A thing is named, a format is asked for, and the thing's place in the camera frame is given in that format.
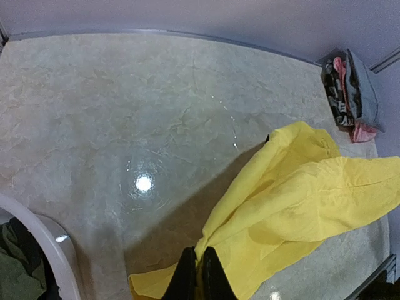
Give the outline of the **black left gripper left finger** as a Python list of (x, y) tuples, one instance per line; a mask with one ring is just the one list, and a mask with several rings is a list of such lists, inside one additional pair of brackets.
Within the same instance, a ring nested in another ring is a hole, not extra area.
[(194, 247), (183, 250), (162, 300), (193, 300), (196, 289), (196, 254)]

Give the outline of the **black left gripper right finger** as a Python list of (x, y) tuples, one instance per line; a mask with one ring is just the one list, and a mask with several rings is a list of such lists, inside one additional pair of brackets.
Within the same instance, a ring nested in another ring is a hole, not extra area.
[(208, 247), (204, 252), (202, 263), (202, 285), (204, 299), (237, 299), (226, 277), (218, 254), (213, 247)]

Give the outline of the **yellow shorts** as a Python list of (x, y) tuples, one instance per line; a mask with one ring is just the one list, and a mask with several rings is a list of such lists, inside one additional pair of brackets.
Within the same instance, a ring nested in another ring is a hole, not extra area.
[(399, 206), (399, 158), (344, 157), (327, 131), (298, 121), (272, 132), (126, 252), (134, 299), (162, 299), (194, 247), (195, 299), (203, 256), (216, 250), (237, 299), (325, 240)]

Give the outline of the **grey button-up shirt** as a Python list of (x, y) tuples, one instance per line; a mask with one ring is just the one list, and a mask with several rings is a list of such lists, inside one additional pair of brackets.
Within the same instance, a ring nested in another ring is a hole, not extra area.
[(372, 72), (350, 49), (346, 49), (346, 91), (352, 116), (357, 122), (386, 131), (381, 110), (382, 88)]

